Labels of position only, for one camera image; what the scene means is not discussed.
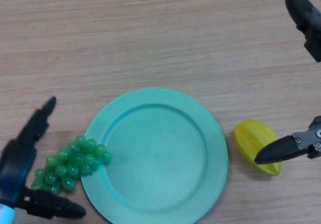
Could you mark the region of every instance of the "grapes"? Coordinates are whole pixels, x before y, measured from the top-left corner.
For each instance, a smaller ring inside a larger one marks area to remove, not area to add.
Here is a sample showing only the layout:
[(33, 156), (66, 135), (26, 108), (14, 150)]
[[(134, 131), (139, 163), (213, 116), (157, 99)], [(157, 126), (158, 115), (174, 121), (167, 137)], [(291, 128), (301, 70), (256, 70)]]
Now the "grapes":
[(71, 157), (71, 153), (67, 147), (62, 147), (57, 152), (56, 158), (60, 161), (67, 161)]
[(91, 174), (99, 165), (110, 161), (111, 154), (104, 145), (96, 145), (94, 139), (86, 140), (85, 136), (79, 135), (60, 148), (56, 156), (46, 158), (45, 168), (35, 170), (31, 189), (59, 195), (62, 188), (73, 190), (80, 175)]
[(37, 169), (37, 170), (35, 170), (35, 177), (36, 178), (43, 178), (44, 173), (45, 173), (45, 169), (43, 169), (43, 168)]
[(55, 195), (59, 195), (60, 193), (60, 183), (59, 182), (55, 182), (54, 184), (49, 186), (49, 191), (52, 192)]
[(45, 175), (45, 182), (48, 184), (48, 185), (51, 185), (53, 183), (56, 182), (57, 180), (57, 175), (53, 172), (46, 172)]
[(102, 144), (99, 144), (95, 147), (94, 149), (94, 155), (96, 157), (102, 157), (105, 153), (107, 152), (106, 150), (106, 146), (102, 145)]
[(55, 156), (47, 157), (46, 163), (48, 167), (56, 167), (57, 165), (60, 165), (60, 161), (57, 160)]
[(67, 173), (71, 177), (77, 177), (78, 174), (79, 174), (78, 166), (68, 163), (68, 165), (67, 165)]
[(61, 177), (61, 184), (66, 190), (72, 190), (75, 188), (75, 181), (69, 176)]
[(80, 148), (78, 145), (76, 145), (76, 142), (73, 140), (70, 140), (68, 142), (68, 149), (71, 153), (78, 153), (80, 151)]
[(70, 162), (74, 165), (82, 165), (84, 163), (85, 157), (83, 154), (74, 154), (71, 159)]
[(101, 159), (98, 158), (98, 159), (95, 159), (94, 163), (92, 163), (90, 167), (92, 170), (96, 170), (100, 164), (101, 164)]
[(83, 135), (78, 135), (76, 137), (76, 145), (82, 150), (86, 144), (86, 137)]
[(34, 182), (31, 184), (32, 190), (42, 189), (44, 181), (42, 178), (35, 178)]
[(96, 141), (93, 139), (87, 140), (85, 146), (84, 146), (84, 152), (85, 153), (92, 153), (95, 150)]
[(85, 165), (91, 165), (95, 162), (95, 157), (92, 154), (85, 155), (84, 164)]
[(105, 153), (102, 156), (102, 160), (105, 164), (108, 164), (111, 161), (111, 159), (112, 159), (112, 156), (110, 153)]
[(55, 173), (58, 175), (58, 176), (63, 176), (67, 173), (67, 167), (64, 166), (64, 165), (58, 165), (55, 169)]
[(87, 175), (88, 173), (90, 173), (90, 166), (89, 165), (81, 165), (81, 166), (79, 166), (79, 171), (80, 171), (80, 174)]

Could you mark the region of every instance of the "plastic grapes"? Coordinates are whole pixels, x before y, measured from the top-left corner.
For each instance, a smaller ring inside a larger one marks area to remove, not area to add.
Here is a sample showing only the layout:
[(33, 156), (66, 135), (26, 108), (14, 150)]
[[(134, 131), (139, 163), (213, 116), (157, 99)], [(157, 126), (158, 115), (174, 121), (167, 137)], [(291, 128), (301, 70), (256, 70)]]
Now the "plastic grapes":
[(76, 145), (82, 150), (86, 144), (86, 137), (83, 135), (78, 135), (76, 137)]
[(46, 172), (45, 173), (45, 182), (48, 185), (55, 183), (56, 180), (57, 180), (57, 175), (55, 173), (53, 173), (53, 172)]
[(91, 165), (95, 162), (95, 157), (92, 154), (85, 155), (84, 164), (85, 165)]
[(55, 173), (58, 176), (64, 176), (67, 173), (67, 167), (64, 165), (58, 165), (55, 169)]
[(83, 150), (85, 153), (92, 153), (95, 150), (95, 147), (96, 147), (96, 141), (93, 139), (89, 139), (87, 140)]
[(84, 160), (85, 156), (83, 154), (76, 153), (71, 157), (70, 162), (74, 165), (82, 165)]
[(71, 157), (71, 153), (67, 147), (60, 148), (60, 150), (58, 150), (56, 155), (56, 158), (61, 162), (69, 160), (70, 157)]
[(111, 154), (103, 144), (79, 135), (68, 141), (55, 156), (46, 158), (45, 168), (35, 170), (33, 190), (46, 190), (59, 195), (62, 190), (74, 190), (79, 176), (91, 175), (101, 164), (111, 161)]
[(102, 157), (107, 152), (106, 147), (102, 144), (97, 145), (94, 150), (94, 155), (98, 158)]

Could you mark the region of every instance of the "grape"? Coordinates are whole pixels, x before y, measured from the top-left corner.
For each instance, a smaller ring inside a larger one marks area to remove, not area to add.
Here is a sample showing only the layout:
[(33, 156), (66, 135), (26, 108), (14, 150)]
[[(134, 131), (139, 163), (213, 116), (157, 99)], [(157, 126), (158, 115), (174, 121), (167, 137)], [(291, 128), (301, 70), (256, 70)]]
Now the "grape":
[(85, 165), (91, 165), (95, 162), (95, 157), (92, 154), (85, 155), (84, 164)]
[(95, 159), (95, 162), (92, 163), (90, 165), (90, 167), (91, 167), (92, 170), (96, 170), (99, 167), (100, 164), (101, 164), (101, 159), (98, 158), (98, 159)]
[(93, 152), (93, 154), (96, 156), (96, 157), (102, 157), (105, 153), (107, 152), (106, 150), (106, 146), (102, 145), (102, 144), (99, 144), (95, 147), (95, 150)]
[(44, 181), (42, 178), (35, 178), (34, 182), (31, 184), (32, 190), (39, 190), (43, 188)]
[(44, 173), (45, 173), (45, 169), (43, 169), (43, 168), (37, 169), (37, 170), (35, 170), (35, 177), (41, 179), (41, 178), (43, 178)]
[(83, 149), (83, 147), (84, 147), (85, 144), (86, 144), (86, 137), (83, 136), (83, 135), (78, 135), (78, 136), (76, 137), (76, 144), (78, 145), (78, 147), (79, 147), (80, 149)]
[(57, 160), (55, 156), (48, 156), (46, 158), (46, 163), (48, 167), (56, 167), (57, 165), (60, 165), (60, 161)]
[(67, 146), (71, 153), (78, 153), (80, 151), (80, 148), (78, 147), (78, 145), (76, 145), (76, 142), (73, 140), (70, 140)]
[(75, 188), (75, 181), (69, 176), (61, 177), (62, 186), (67, 190), (72, 190)]
[(81, 165), (79, 166), (80, 174), (87, 175), (90, 172), (90, 166), (89, 165)]
[(61, 189), (61, 187), (60, 187), (60, 183), (59, 182), (55, 182), (54, 184), (49, 186), (49, 191), (52, 192), (55, 195), (59, 195), (60, 189)]
[(67, 165), (67, 173), (71, 177), (77, 177), (77, 175), (79, 174), (78, 166), (68, 163), (68, 165)]
[(56, 158), (60, 161), (67, 161), (71, 157), (71, 153), (67, 147), (62, 147), (58, 150)]
[(46, 172), (45, 173), (45, 181), (48, 185), (55, 183), (57, 180), (57, 175), (53, 172)]
[(50, 186), (44, 183), (41, 189), (46, 190), (46, 191), (50, 191)]
[(85, 153), (92, 153), (95, 150), (96, 141), (94, 139), (87, 140), (85, 146), (84, 146), (84, 152)]
[(102, 160), (105, 164), (108, 164), (111, 161), (111, 159), (112, 159), (112, 156), (110, 153), (105, 153), (102, 156)]
[(58, 165), (55, 172), (58, 176), (63, 176), (67, 173), (67, 167), (64, 165)]
[(74, 154), (71, 159), (70, 159), (70, 162), (74, 165), (82, 165), (84, 163), (84, 155), (83, 154)]

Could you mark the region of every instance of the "teal plate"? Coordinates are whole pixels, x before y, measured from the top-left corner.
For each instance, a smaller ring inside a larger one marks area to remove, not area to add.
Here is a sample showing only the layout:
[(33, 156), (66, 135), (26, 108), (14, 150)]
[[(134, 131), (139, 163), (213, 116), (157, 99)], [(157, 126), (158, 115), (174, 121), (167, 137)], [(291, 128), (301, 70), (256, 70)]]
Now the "teal plate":
[(112, 162), (82, 177), (88, 198), (113, 224), (192, 224), (215, 204), (227, 177), (222, 130), (181, 92), (148, 88), (104, 107), (87, 138)]

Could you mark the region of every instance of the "wooden table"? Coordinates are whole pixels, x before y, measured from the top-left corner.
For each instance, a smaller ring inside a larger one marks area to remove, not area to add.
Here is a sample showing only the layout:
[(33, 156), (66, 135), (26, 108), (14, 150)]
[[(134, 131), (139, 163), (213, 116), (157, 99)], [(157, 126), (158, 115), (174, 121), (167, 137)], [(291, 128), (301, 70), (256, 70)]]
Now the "wooden table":
[[(321, 222), (320, 160), (288, 161), (269, 178), (231, 137), (246, 118), (283, 136), (320, 115), (321, 65), (303, 48), (284, 0), (0, 0), (0, 13), (1, 148), (35, 108), (58, 99), (33, 170), (117, 96), (175, 88), (213, 113), (229, 149), (225, 191), (199, 223)], [(84, 219), (18, 210), (16, 223), (105, 223), (80, 183), (69, 198), (87, 208)]]

